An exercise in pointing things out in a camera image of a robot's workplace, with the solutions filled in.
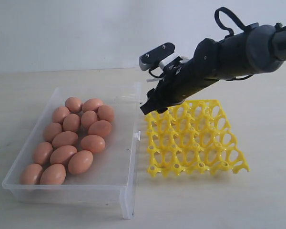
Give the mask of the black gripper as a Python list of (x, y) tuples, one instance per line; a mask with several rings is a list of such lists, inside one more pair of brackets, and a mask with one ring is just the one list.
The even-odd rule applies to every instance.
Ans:
[(169, 107), (182, 103), (189, 97), (191, 76), (185, 73), (171, 74), (159, 81), (146, 94), (147, 101), (140, 107), (144, 115), (153, 111), (164, 113)]

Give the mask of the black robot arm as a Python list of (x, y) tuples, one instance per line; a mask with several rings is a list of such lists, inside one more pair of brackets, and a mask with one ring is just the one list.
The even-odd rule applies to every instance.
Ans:
[(141, 111), (164, 113), (189, 96), (220, 81), (245, 80), (255, 74), (276, 71), (286, 61), (286, 26), (249, 25), (243, 33), (221, 41), (206, 38), (191, 59), (175, 52), (174, 44), (164, 43), (139, 58), (142, 71), (160, 68), (158, 84), (147, 92)]

